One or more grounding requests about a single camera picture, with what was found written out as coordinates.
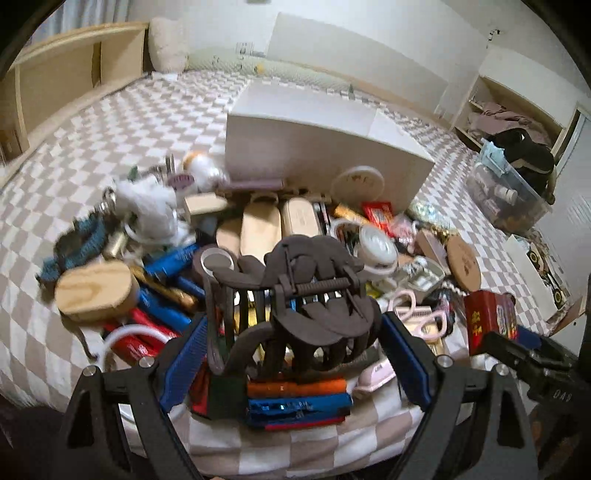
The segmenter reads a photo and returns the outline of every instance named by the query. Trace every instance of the curtain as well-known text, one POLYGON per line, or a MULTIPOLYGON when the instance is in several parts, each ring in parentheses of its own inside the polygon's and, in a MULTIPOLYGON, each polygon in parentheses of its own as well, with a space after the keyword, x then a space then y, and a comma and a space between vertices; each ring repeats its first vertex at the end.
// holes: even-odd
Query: curtain
POLYGON ((45 20, 27 45, 74 28, 111 22, 125 22, 129 0, 66 0, 45 20))

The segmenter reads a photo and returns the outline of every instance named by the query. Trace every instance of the screw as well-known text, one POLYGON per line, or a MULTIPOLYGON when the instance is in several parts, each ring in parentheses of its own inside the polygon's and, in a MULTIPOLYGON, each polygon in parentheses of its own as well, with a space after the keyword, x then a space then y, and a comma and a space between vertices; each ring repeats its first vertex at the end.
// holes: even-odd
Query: screw
POLYGON ((453 359, 448 355, 439 355, 437 357, 437 363, 440 367, 449 368, 453 365, 453 359))
POLYGON ((509 375, 509 367, 505 364, 496 364, 495 370, 502 377, 506 377, 507 375, 509 375))
POLYGON ((89 365, 88 367, 84 367, 82 375, 84 375, 85 377, 92 377, 92 375, 96 373, 96 370, 96 365, 89 365))
POLYGON ((143 356, 139 359, 139 365, 141 368, 150 368, 154 364, 153 356, 143 356))

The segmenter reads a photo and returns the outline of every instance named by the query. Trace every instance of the checkered bedsheet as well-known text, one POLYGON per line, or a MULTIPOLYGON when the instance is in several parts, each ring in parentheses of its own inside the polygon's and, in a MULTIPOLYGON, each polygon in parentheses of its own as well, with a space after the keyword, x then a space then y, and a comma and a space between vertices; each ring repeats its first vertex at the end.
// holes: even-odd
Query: checkered bedsheet
MULTIPOLYGON (((187 150, 208 150, 222 157, 226 113, 248 81, 237 73, 206 71, 187 72, 176 83, 141 79, 65 122, 11 180, 0 200, 4 396, 23 404, 66 408, 88 360, 80 342, 61 324, 54 303, 38 288, 35 274, 43 258, 52 253, 53 243, 72 219, 86 215, 100 200, 113 176, 136 164, 149 167, 169 151, 182 157, 187 150)), ((347 98, 345 92, 327 94, 347 98)), ((502 248, 503 234, 488 223, 463 186, 474 153, 439 127, 387 113, 435 159, 418 196, 448 207, 445 214, 478 252, 482 287, 513 292, 519 321, 548 333, 550 326, 540 321, 527 286, 502 248)), ((86 328, 85 336, 96 351, 98 331, 86 328)), ((455 356, 466 355, 465 331, 458 331, 447 347, 455 356)), ((351 471, 397 455, 420 419, 418 407, 401 399, 395 380, 370 399, 356 402, 352 415, 339 426, 267 433, 186 413, 175 427, 207 475, 283 478, 351 471)), ((126 424, 126 431, 132 448, 141 449, 135 427, 126 424)))

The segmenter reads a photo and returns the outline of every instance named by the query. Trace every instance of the red package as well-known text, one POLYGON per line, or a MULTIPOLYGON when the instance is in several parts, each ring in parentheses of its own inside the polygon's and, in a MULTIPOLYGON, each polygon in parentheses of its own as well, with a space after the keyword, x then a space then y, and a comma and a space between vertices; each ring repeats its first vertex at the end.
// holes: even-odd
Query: red package
MULTIPOLYGON (((134 308, 129 311, 129 318, 132 322, 137 323, 138 325, 146 325, 146 327, 152 327, 153 329, 159 330, 163 334, 165 334, 168 338, 177 338, 180 335, 177 332, 173 332, 170 328, 165 327, 164 325, 158 324, 153 321, 148 315, 142 312, 139 308, 134 308)), ((163 347, 163 343, 155 338, 149 337, 147 335, 138 335, 143 342, 147 343, 148 345, 152 346, 153 348, 161 349, 163 347)))
POLYGON ((380 230, 394 237, 390 224, 394 220, 394 212, 390 202, 363 202, 361 208, 365 216, 380 230))
POLYGON ((207 362, 203 362, 191 388, 189 389, 189 400, 191 401, 191 412, 207 418, 207 400, 209 398, 209 379, 211 372, 207 362))
POLYGON ((483 353, 479 347, 488 332, 498 332, 511 340, 517 338, 517 317, 511 297, 509 293, 478 290, 464 298, 470 355, 483 353))
MULTIPOLYGON (((109 322, 105 325, 105 330, 109 333, 113 332, 119 326, 118 323, 109 322)), ((123 337, 113 345, 113 352, 117 356, 121 357, 130 365, 135 365, 143 356, 158 356, 160 350, 164 345, 160 344, 160 347, 152 347, 147 343, 142 342, 135 335, 128 335, 123 337)))

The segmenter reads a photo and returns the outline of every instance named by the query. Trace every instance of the beige eyeglass case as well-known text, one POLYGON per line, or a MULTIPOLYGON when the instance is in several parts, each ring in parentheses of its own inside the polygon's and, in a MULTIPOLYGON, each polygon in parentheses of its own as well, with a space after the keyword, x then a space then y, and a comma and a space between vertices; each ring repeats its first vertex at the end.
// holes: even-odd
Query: beige eyeglass case
POLYGON ((281 229, 283 237, 289 235, 320 235, 320 226, 313 205, 302 197, 285 202, 281 209, 281 229))

